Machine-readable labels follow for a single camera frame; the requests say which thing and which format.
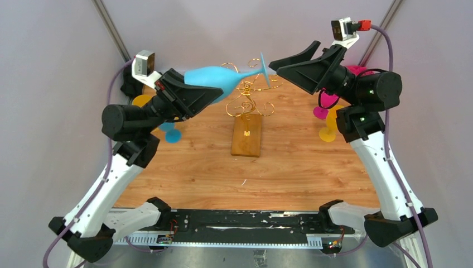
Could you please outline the blue wine glass front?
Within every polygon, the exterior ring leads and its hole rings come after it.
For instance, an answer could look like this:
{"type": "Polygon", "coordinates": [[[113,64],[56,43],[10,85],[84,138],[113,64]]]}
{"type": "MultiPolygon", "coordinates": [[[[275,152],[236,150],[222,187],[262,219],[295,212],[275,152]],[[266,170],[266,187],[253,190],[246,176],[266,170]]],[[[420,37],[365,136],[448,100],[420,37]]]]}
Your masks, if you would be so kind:
{"type": "Polygon", "coordinates": [[[158,127],[165,133],[165,140],[168,143],[177,143],[182,137],[182,133],[178,130],[173,122],[165,122],[158,127]]]}

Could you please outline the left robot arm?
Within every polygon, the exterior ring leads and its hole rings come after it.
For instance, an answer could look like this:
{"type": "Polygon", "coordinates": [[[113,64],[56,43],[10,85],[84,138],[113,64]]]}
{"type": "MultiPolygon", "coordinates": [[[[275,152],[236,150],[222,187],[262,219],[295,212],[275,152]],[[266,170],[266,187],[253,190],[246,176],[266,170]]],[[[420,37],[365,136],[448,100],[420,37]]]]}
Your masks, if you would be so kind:
{"type": "Polygon", "coordinates": [[[139,229],[153,226],[163,231],[170,226],[171,209],[157,197],[114,218],[108,212],[154,158],[160,142],[152,134],[155,128],[196,116],[235,87],[217,66],[185,74],[170,69],[164,73],[132,71],[131,75],[154,89],[155,95],[142,107],[109,104],[104,108],[102,131],[109,139],[108,163],[77,206],[49,223],[58,239],[89,263],[102,259],[114,242],[139,229]]]}

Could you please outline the pink wine glass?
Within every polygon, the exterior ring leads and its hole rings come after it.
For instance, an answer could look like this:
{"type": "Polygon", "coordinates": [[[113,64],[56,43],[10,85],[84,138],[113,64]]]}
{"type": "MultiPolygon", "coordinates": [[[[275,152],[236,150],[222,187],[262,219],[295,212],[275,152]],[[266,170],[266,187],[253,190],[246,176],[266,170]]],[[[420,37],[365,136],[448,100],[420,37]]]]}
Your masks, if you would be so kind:
{"type": "Polygon", "coordinates": [[[339,99],[339,96],[321,90],[318,95],[318,105],[313,109],[313,115],[318,119],[326,119],[329,110],[338,103],[339,99]]]}

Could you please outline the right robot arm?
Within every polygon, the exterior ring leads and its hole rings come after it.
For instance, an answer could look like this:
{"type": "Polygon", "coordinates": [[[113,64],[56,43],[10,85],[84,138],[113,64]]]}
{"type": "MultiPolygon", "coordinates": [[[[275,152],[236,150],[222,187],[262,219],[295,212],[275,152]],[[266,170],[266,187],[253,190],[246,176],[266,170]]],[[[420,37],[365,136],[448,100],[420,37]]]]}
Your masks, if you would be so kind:
{"type": "Polygon", "coordinates": [[[318,225],[333,233],[340,226],[365,232],[379,247],[386,247],[438,220],[425,207],[402,174],[387,141],[388,126],[380,116],[400,102],[399,74],[376,69],[354,74],[342,61],[349,46],[335,41],[315,57],[320,43],[302,52],[270,62],[277,75],[309,94],[325,90],[348,103],[337,110],[337,129],[363,163],[379,199],[379,208],[351,205],[340,199],[320,206],[318,225]]]}

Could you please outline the blue wine glass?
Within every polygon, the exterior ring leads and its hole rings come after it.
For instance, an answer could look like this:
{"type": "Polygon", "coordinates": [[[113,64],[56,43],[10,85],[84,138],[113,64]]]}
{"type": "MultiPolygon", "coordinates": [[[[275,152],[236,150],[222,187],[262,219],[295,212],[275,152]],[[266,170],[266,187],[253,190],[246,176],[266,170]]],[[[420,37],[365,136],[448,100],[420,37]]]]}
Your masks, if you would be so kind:
{"type": "Polygon", "coordinates": [[[221,88],[223,94],[214,100],[213,103],[217,103],[228,97],[243,79],[252,75],[263,74],[267,85],[270,86],[270,79],[263,53],[260,53],[259,59],[262,67],[246,73],[237,72],[223,66],[207,66],[189,70],[184,74],[184,83],[187,85],[221,88]]]}
{"type": "Polygon", "coordinates": [[[165,140],[168,143],[177,143],[182,137],[182,133],[178,130],[173,122],[165,122],[158,127],[165,133],[165,140]]]}

